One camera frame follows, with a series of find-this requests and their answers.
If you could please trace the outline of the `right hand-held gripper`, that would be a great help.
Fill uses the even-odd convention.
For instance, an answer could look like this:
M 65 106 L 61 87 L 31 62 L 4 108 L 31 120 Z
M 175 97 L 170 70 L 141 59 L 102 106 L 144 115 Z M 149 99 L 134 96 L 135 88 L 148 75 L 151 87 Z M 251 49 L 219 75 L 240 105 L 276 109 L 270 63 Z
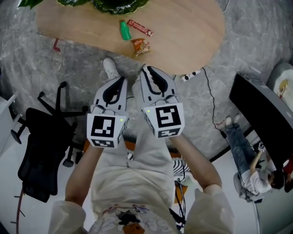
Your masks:
M 184 109 L 183 103 L 178 101 L 173 78 L 158 68 L 146 66 L 141 69 L 139 81 L 143 101 L 149 102 L 141 111 L 154 136 L 179 136 L 185 127 Z M 162 98 L 152 101 L 157 96 Z

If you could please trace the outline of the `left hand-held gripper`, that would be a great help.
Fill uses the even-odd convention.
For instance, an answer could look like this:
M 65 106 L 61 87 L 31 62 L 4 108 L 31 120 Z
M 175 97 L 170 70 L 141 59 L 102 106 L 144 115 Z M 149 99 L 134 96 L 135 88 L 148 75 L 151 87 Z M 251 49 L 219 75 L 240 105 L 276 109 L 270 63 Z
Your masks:
M 87 139 L 93 147 L 118 147 L 128 122 L 127 85 L 128 80 L 120 77 L 108 81 L 96 92 L 94 105 L 87 114 Z

